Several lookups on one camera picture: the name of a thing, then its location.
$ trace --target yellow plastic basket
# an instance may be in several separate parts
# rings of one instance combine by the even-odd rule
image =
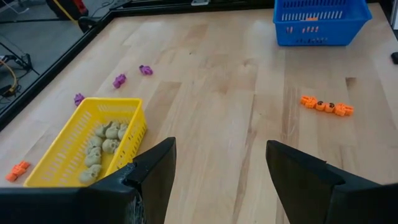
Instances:
[[[118,150],[102,153],[98,180],[125,166],[136,156],[146,131],[142,100],[135,98],[86,98],[41,158],[24,183],[25,187],[79,187],[85,148],[94,130],[110,121],[128,123]]]

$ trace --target wooden table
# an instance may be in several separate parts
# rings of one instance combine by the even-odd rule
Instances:
[[[269,177],[276,139],[381,184],[398,181],[398,50],[379,4],[348,47],[279,47],[272,10],[115,19],[0,133],[0,174],[35,164],[75,110],[73,97],[144,99],[141,152],[177,137],[166,223],[287,223]],[[138,66],[150,65],[153,76]],[[116,75],[127,73],[118,90]],[[305,109],[344,102],[352,117]],[[20,186],[25,175],[10,184]]]

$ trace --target purple toy piece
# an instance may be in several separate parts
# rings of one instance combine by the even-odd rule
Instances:
[[[120,74],[118,77],[115,78],[115,80],[113,81],[113,86],[115,88],[120,88],[120,86],[126,81],[126,75]]]
[[[76,94],[76,96],[75,96],[75,105],[76,105],[76,106],[79,106],[79,104],[80,104],[84,99],[85,99],[85,97],[84,97],[81,93]]]
[[[141,71],[141,73],[143,75],[152,75],[154,72],[152,71],[152,69],[150,69],[150,66],[146,66],[146,65],[141,65],[139,67],[139,70]]]

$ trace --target blue plastic basket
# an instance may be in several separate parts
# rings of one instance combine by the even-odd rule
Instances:
[[[372,19],[365,0],[276,0],[278,44],[348,45]]]

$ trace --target wooden tabletop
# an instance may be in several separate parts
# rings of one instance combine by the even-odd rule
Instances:
[[[398,43],[379,4],[370,8],[373,20],[348,47],[279,47],[272,9],[115,19],[0,133],[0,175],[22,159],[38,162],[80,92],[142,98],[141,152],[177,138],[166,223],[287,223],[265,160],[269,139],[398,182],[398,67],[390,60]],[[142,76],[142,64],[154,74]],[[301,95],[355,113],[309,110]]]

